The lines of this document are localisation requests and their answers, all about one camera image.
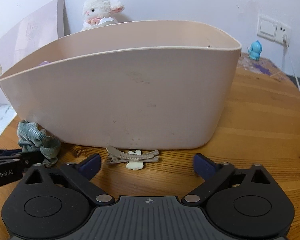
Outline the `purple flower pattern mat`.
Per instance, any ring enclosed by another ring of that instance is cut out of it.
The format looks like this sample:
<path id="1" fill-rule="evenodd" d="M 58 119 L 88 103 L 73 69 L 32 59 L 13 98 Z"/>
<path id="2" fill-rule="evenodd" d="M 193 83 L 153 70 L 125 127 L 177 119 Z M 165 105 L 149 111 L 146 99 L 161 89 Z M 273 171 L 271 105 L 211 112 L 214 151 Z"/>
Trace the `purple flower pattern mat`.
<path id="1" fill-rule="evenodd" d="M 290 82 L 289 77 L 269 59 L 261 57 L 258 61 L 256 61 L 251 59 L 247 53 L 241 53 L 237 68 L 242 68 L 257 74 L 267 75 L 275 78 L 276 80 Z"/>

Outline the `white wall switch socket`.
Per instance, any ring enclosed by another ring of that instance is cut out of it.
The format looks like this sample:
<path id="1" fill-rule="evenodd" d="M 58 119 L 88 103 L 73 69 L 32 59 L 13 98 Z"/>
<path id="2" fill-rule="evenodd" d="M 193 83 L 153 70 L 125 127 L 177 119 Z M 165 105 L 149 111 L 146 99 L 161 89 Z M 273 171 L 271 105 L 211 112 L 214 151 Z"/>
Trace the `white wall switch socket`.
<path id="1" fill-rule="evenodd" d="M 292 29 L 290 26 L 265 15 L 258 15 L 257 36 L 288 47 Z"/>

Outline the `pink lilac bed headboard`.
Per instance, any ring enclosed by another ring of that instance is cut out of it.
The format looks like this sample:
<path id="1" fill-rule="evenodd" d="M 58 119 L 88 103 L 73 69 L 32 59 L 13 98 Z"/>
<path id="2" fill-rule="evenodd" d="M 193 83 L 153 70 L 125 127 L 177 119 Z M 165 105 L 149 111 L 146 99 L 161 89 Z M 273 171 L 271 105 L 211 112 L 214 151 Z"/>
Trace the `pink lilac bed headboard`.
<path id="1" fill-rule="evenodd" d="M 0 39 L 0 76 L 35 50 L 64 36 L 64 0 L 29 14 Z M 8 100 L 0 88 L 0 106 Z"/>

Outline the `green fabric scrunchie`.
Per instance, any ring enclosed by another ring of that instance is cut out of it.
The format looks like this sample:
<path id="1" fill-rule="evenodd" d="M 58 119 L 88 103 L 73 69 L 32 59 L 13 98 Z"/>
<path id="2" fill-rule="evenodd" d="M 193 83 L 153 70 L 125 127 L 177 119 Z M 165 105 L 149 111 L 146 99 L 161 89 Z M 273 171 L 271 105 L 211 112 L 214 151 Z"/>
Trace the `green fabric scrunchie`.
<path id="1" fill-rule="evenodd" d="M 21 121 L 17 127 L 18 145 L 23 153 L 39 151 L 43 165 L 52 167 L 58 161 L 61 142 L 54 136 L 47 135 L 45 129 L 39 129 L 35 122 Z"/>

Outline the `white plush lamb toy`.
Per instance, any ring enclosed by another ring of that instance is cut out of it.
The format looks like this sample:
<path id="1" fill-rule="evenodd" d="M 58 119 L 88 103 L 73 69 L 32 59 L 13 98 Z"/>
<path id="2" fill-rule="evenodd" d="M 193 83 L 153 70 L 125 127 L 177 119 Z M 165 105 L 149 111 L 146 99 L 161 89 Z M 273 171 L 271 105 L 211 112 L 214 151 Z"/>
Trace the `white plush lamb toy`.
<path id="1" fill-rule="evenodd" d="M 118 0 L 86 0 L 83 3 L 83 26 L 81 31 L 117 24 L 115 14 L 125 6 Z"/>

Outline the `beige hair clip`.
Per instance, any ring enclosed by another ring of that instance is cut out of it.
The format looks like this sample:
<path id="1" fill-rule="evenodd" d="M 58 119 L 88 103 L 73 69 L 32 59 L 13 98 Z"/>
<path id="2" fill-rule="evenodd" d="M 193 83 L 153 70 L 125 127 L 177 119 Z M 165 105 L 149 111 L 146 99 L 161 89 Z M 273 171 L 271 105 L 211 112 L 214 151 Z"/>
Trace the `beige hair clip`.
<path id="1" fill-rule="evenodd" d="M 106 150 L 108 152 L 108 160 L 107 160 L 108 165 L 128 163 L 130 161 L 138 162 L 138 163 L 152 163 L 152 162 L 159 161 L 158 150 L 154 150 L 146 154 L 130 154 L 130 153 L 122 152 L 110 145 L 106 148 Z"/>

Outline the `beige plastic storage bin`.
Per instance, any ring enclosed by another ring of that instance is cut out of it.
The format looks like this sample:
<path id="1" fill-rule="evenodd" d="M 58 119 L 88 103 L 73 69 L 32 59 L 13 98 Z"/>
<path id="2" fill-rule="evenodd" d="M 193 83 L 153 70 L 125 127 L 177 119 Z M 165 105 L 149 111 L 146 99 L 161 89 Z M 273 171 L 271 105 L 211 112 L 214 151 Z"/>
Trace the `beige plastic storage bin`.
<path id="1" fill-rule="evenodd" d="M 213 136 L 242 46 L 214 26 L 134 21 L 59 38 L 0 77 L 19 118 L 62 142 L 197 148 Z"/>

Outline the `blue bird figurine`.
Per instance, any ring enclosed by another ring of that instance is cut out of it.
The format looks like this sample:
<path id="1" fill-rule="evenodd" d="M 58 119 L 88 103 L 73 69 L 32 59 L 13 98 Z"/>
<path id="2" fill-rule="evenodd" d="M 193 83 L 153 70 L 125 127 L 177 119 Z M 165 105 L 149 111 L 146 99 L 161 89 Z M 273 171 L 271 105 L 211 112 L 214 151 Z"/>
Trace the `blue bird figurine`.
<path id="1" fill-rule="evenodd" d="M 259 40 L 253 42 L 251 46 L 248 48 L 249 57 L 255 61 L 260 59 L 262 52 L 262 44 Z"/>

